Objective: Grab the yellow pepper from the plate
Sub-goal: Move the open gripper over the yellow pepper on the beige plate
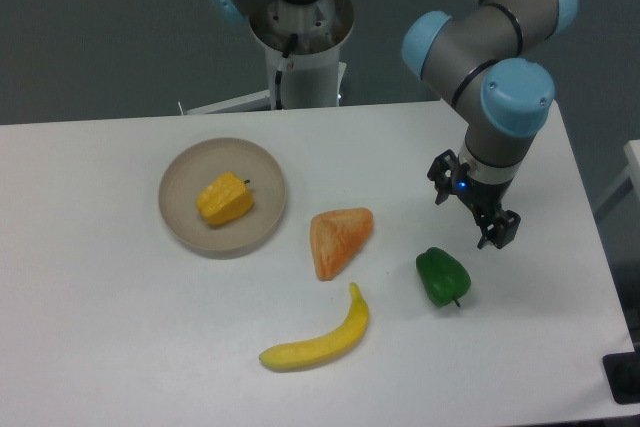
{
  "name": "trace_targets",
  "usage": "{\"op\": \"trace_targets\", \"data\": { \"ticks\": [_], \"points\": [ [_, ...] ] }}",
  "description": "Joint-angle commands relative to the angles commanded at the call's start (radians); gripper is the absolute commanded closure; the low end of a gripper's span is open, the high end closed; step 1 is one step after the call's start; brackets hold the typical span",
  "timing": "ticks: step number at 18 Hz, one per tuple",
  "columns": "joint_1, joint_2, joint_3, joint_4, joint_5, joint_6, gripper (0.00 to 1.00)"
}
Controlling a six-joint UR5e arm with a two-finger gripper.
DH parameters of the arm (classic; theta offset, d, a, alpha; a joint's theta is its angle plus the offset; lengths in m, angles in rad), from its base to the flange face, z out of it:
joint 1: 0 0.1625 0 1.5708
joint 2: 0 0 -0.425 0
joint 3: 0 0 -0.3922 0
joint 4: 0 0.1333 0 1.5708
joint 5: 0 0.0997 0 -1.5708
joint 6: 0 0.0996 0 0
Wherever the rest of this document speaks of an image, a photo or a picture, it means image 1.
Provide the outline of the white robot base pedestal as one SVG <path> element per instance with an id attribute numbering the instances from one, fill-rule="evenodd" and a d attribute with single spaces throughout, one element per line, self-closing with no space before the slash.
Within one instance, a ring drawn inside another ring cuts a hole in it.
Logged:
<path id="1" fill-rule="evenodd" d="M 186 110 L 186 115 L 335 107 L 346 64 L 341 48 L 354 26 L 351 0 L 298 5 L 279 0 L 249 19 L 263 48 L 268 88 Z"/>

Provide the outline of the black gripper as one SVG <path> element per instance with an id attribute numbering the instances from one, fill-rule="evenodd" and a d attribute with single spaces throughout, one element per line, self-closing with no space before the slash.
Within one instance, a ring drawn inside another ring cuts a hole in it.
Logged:
<path id="1" fill-rule="evenodd" d="M 452 150 L 437 156 L 426 176 L 434 184 L 436 205 L 454 195 L 474 214 L 476 225 L 481 230 L 478 249 L 489 244 L 502 249 L 514 240 L 521 217 L 511 210 L 502 209 L 502 199 L 511 180 L 498 183 L 475 179 L 471 176 L 471 166 L 467 162 L 459 164 Z"/>

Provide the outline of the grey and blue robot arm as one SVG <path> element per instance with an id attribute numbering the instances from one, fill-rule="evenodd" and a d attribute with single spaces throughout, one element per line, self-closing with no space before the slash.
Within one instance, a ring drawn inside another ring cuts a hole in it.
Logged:
<path id="1" fill-rule="evenodd" d="M 275 110 L 339 102 L 339 54 L 354 24 L 350 0 L 213 0 L 230 20 L 247 21 L 262 46 Z M 428 170 L 436 199 L 458 198 L 482 245 L 502 248 L 520 218 L 502 199 L 544 126 L 555 98 L 550 74 L 523 53 L 564 30 L 578 0 L 476 0 L 457 20 L 431 11 L 405 34 L 401 56 L 467 125 L 458 151 Z"/>

